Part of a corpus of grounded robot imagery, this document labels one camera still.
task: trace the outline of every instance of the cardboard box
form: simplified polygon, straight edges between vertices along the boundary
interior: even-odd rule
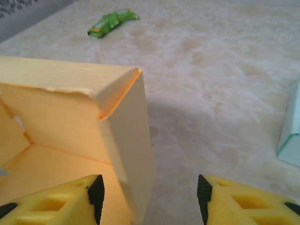
[[[291,90],[278,143],[277,157],[300,166],[300,79],[294,83]]]
[[[101,224],[141,223],[155,179],[135,67],[0,56],[0,204],[102,174]]]

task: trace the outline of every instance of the green candy wrapper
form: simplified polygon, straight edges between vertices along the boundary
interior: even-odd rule
[[[135,14],[134,12],[131,12],[129,8],[121,9],[118,11],[115,11],[117,14],[118,20],[120,23],[124,23],[129,20],[138,20],[140,17]]]
[[[88,35],[101,38],[110,31],[110,24],[107,21],[100,20],[89,29]]]
[[[116,13],[103,15],[102,19],[109,23],[111,29],[115,28],[120,23]]]

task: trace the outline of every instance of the teal plastic object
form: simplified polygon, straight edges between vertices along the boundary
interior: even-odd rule
[[[293,85],[285,122],[277,149],[277,157],[300,166],[300,78]]]

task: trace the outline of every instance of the beige floor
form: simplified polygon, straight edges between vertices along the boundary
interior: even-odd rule
[[[125,7],[141,20],[100,40],[86,35],[102,14]],[[200,173],[300,203],[300,168],[275,156],[300,74],[299,11],[196,0],[85,0],[2,43],[0,53],[142,68],[157,167],[144,225],[200,225]]]

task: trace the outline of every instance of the black rubber tip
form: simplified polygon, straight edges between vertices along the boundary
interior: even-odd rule
[[[102,175],[99,175],[94,183],[88,189],[90,204],[95,208],[95,220],[97,225],[100,225],[100,219],[104,201],[104,182]]]
[[[9,204],[0,206],[0,219],[5,217],[8,213],[10,213],[12,210],[14,210],[14,208],[17,206],[18,206],[18,204],[15,202],[11,202]]]
[[[285,205],[290,208],[290,210],[293,210],[298,216],[300,216],[300,205],[291,203],[291,202],[286,202]]]
[[[204,225],[208,220],[207,204],[210,202],[212,185],[200,174],[198,178],[197,197]]]

